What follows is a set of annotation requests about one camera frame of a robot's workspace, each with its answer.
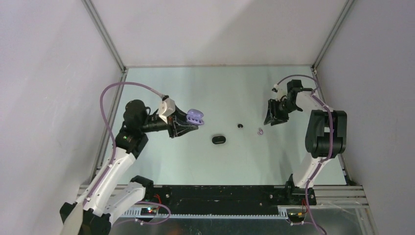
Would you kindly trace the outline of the purple earbud charging case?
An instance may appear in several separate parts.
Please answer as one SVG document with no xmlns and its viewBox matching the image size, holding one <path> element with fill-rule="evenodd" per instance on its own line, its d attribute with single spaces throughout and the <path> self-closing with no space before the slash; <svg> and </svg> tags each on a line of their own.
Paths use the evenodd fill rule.
<svg viewBox="0 0 415 235">
<path fill-rule="evenodd" d="M 203 117 L 203 112 L 197 109 L 189 109 L 186 114 L 186 122 L 196 126 L 204 125 Z"/>
</svg>

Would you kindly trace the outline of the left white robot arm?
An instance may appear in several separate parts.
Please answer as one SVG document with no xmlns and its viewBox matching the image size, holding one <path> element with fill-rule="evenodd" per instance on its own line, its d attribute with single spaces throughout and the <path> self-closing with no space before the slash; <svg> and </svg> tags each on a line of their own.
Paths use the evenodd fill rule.
<svg viewBox="0 0 415 235">
<path fill-rule="evenodd" d="M 140 176 L 133 178 L 115 196 L 112 195 L 123 174 L 148 143 L 147 133 L 166 130 L 170 138 L 176 138 L 204 124 L 201 111 L 190 109 L 183 112 L 168 96 L 162 98 L 154 113 L 150 111 L 141 100 L 126 104 L 122 127 L 117 136 L 112 136 L 111 157 L 78 199 L 61 207 L 61 234 L 107 235 L 112 225 L 132 205 L 151 203 L 155 197 L 153 182 Z"/>
</svg>

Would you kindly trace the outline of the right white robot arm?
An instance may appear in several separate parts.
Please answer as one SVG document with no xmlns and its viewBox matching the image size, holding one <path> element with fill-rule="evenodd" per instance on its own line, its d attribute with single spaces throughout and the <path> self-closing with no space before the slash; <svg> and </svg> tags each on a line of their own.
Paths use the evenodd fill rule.
<svg viewBox="0 0 415 235">
<path fill-rule="evenodd" d="M 285 200 L 296 205 L 311 197 L 323 169 L 344 153 L 347 113 L 330 107 L 318 96 L 317 88 L 307 88 L 299 79 L 291 79 L 285 87 L 277 82 L 272 91 L 275 97 L 268 100 L 264 125 L 288 124 L 291 114 L 308 116 L 303 138 L 305 156 L 283 188 Z"/>
</svg>

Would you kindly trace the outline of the black earbud charging case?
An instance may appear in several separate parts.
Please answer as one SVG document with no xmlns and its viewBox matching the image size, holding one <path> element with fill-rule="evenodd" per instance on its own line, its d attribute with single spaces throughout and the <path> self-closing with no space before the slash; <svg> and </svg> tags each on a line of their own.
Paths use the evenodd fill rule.
<svg viewBox="0 0 415 235">
<path fill-rule="evenodd" d="M 224 144 L 226 142 L 226 137 L 225 136 L 214 136 L 211 141 L 213 144 L 218 145 L 218 144 Z"/>
</svg>

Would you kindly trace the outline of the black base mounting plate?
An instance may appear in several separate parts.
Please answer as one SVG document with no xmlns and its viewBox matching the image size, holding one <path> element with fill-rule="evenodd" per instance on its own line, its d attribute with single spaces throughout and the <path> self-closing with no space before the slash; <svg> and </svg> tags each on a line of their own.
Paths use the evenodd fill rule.
<svg viewBox="0 0 415 235">
<path fill-rule="evenodd" d="M 277 215 L 279 206 L 317 204 L 313 189 L 291 186 L 180 186 L 149 188 L 145 201 L 157 202 L 172 215 Z"/>
</svg>

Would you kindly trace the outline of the aluminium frame rail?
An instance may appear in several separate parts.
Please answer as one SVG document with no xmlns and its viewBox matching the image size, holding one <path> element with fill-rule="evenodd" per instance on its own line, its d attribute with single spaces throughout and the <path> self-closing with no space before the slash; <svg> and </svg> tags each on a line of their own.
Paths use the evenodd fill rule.
<svg viewBox="0 0 415 235">
<path fill-rule="evenodd" d="M 93 24 L 95 25 L 99 35 L 102 38 L 103 43 L 110 52 L 110 55 L 114 59 L 119 71 L 121 72 L 120 82 L 124 82 L 126 79 L 126 74 L 128 69 L 126 68 L 125 63 L 121 59 L 120 53 L 118 52 L 112 37 L 110 36 L 94 2 L 92 0 L 81 0 L 87 13 L 89 14 Z"/>
</svg>

